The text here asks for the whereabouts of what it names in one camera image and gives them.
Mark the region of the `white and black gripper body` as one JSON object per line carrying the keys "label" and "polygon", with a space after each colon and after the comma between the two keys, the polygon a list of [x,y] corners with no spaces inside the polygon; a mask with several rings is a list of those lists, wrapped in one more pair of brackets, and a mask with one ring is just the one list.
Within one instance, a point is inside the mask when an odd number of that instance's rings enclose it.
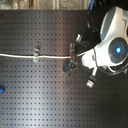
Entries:
{"label": "white and black gripper body", "polygon": [[89,69],[94,68],[96,66],[95,56],[93,54],[80,54],[82,65],[84,67],[88,67]]}

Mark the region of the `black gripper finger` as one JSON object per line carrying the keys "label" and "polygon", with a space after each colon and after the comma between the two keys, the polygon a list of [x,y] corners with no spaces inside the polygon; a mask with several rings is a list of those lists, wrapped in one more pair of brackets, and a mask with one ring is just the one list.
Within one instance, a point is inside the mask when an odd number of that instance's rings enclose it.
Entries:
{"label": "black gripper finger", "polygon": [[78,68],[78,63],[77,62],[70,62],[69,64],[66,64],[63,66],[63,71],[64,72],[69,72],[76,70]]}

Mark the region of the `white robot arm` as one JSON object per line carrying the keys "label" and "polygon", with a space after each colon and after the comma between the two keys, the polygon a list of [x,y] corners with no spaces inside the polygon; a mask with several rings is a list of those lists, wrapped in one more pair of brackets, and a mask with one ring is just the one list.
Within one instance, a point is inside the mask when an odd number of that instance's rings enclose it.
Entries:
{"label": "white robot arm", "polygon": [[107,75],[121,73],[126,66],[118,70],[113,70],[113,67],[119,66],[128,57],[127,30],[128,11],[119,7],[110,9],[101,25],[101,42],[82,55],[82,65]]}

